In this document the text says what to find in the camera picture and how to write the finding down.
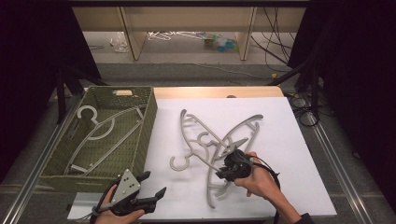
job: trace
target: green plastic basket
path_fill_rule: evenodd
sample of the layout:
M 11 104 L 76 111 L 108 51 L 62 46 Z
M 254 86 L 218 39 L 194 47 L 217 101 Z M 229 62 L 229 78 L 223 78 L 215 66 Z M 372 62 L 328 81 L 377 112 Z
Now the green plastic basket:
M 80 119 L 76 111 L 40 174 L 41 181 L 56 190 L 103 192 L 125 169 L 130 169 L 134 175 L 144 172 L 149 139 L 158 108 L 153 89 L 92 86 L 88 88 L 78 108 L 86 105 L 97 111 L 95 120 L 103 125 L 93 133 L 92 130 L 98 125 L 92 121 L 93 111 L 81 110 Z M 137 106 L 140 107 L 140 114 L 135 109 L 131 110 Z M 114 118 L 113 125 L 109 118 Z M 114 150 L 88 175 L 83 175 L 77 169 L 68 169 L 65 172 L 67 167 L 70 168 L 69 162 L 78 148 L 80 150 L 72 164 L 85 170 L 98 162 L 111 148 Z

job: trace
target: hand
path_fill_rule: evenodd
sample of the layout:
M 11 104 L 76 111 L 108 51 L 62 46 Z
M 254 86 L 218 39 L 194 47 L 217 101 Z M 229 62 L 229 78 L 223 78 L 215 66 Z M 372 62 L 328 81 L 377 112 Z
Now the hand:
M 247 155 L 257 157 L 256 152 L 249 152 Z M 254 158 L 254 162 L 261 163 L 257 158 Z M 237 178 L 234 183 L 236 186 L 247 189 L 248 197 L 250 197 L 251 194 L 255 194 L 268 200 L 276 208 L 286 223 L 295 223 L 301 219 L 298 212 L 277 187 L 270 173 L 265 169 L 254 165 L 251 168 L 250 176 L 246 178 Z
M 103 203 L 110 203 L 111 195 L 113 193 L 113 190 L 116 188 L 116 186 L 117 185 L 111 187 L 111 189 L 108 191 L 107 195 L 105 196 Z M 99 215 L 99 217 L 96 219 L 95 224 L 113 224 L 113 223 L 129 224 L 131 222 L 138 220 L 143 215 L 145 215 L 145 210 L 143 209 L 134 211 L 123 217 L 116 216 L 110 210 L 107 210 Z

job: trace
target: white table surface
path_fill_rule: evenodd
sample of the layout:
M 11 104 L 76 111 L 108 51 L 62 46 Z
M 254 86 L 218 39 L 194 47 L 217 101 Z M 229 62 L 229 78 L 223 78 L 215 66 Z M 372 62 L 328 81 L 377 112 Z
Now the white table surface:
M 229 219 L 260 219 L 272 217 L 275 208 L 262 198 L 246 197 L 246 190 L 232 184 L 225 195 L 213 198 L 216 206 L 206 201 L 208 167 L 191 157 L 190 166 L 176 172 L 170 168 L 170 158 L 182 165 L 190 152 L 180 130 L 180 112 L 198 117 L 218 137 L 241 121 L 262 114 L 260 130 L 250 150 L 256 151 L 277 172 L 281 189 L 300 214 L 334 216 L 336 212 L 318 174 L 287 98 L 229 98 L 229 99 L 157 99 L 158 112 L 148 147 L 146 171 L 149 179 L 142 182 L 138 198 L 152 197 L 167 187 L 157 202 L 154 213 L 141 217 L 142 221 L 209 221 Z M 202 131 L 191 126 L 189 136 Z M 241 129 L 233 140 L 250 137 L 249 129 Z M 78 193 L 69 219 L 83 217 L 97 204 L 100 194 Z

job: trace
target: sleeve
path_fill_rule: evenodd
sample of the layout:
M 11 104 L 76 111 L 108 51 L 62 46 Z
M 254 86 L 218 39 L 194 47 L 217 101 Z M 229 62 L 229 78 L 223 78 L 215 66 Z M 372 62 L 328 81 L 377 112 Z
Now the sleeve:
M 295 224 L 315 224 L 315 222 L 312 220 L 309 214 L 305 213 L 301 216 L 301 219 L 298 220 L 298 222 L 296 222 Z

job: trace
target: floor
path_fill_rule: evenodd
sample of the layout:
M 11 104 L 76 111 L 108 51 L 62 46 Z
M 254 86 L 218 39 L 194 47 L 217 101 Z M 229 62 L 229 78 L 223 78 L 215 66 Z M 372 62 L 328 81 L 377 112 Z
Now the floor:
M 232 33 L 211 33 L 235 40 Z M 202 40 L 184 35 L 169 35 L 162 40 L 147 40 L 138 61 L 131 61 L 128 52 L 116 52 L 110 43 L 115 43 L 117 33 L 85 33 L 87 42 L 92 49 L 103 81 L 111 85 L 151 85 L 151 86 L 253 86 L 265 85 L 274 78 L 282 76 L 290 70 L 276 57 L 287 60 L 281 47 L 265 39 L 270 34 L 255 33 L 255 40 L 265 49 L 273 52 L 276 57 L 265 54 L 254 42 L 250 44 L 246 61 L 239 59 L 234 49 L 220 52 L 206 46 Z M 292 47 L 295 34 L 281 34 L 282 44 Z M 294 94 L 293 84 L 297 77 L 282 83 L 283 92 Z M 82 81 L 84 86 L 91 85 Z M 299 114 L 299 108 L 309 102 L 310 92 L 301 94 L 300 98 L 290 97 L 290 106 L 296 109 L 304 139 L 311 151 L 313 160 L 318 167 L 324 185 L 329 192 L 337 211 L 335 217 L 314 217 L 316 223 L 396 223 L 395 214 L 376 186 L 364 164 L 352 153 L 350 145 L 337 118 L 326 106 L 326 98 L 320 95 L 320 122 L 315 127 L 307 127 L 312 117 Z M 29 178 L 40 157 L 42 148 L 48 143 L 57 120 L 56 95 L 49 100 L 48 111 L 36 127 L 29 146 L 15 161 L 8 176 L 0 185 L 0 217 L 3 219 L 11 207 L 21 186 Z M 332 155 L 341 164 L 334 166 Z M 48 186 L 38 182 L 30 196 L 28 204 L 19 223 L 66 223 L 68 209 L 73 203 L 75 194 L 53 192 Z M 361 200 L 367 216 L 359 215 L 361 207 L 351 206 L 354 200 Z

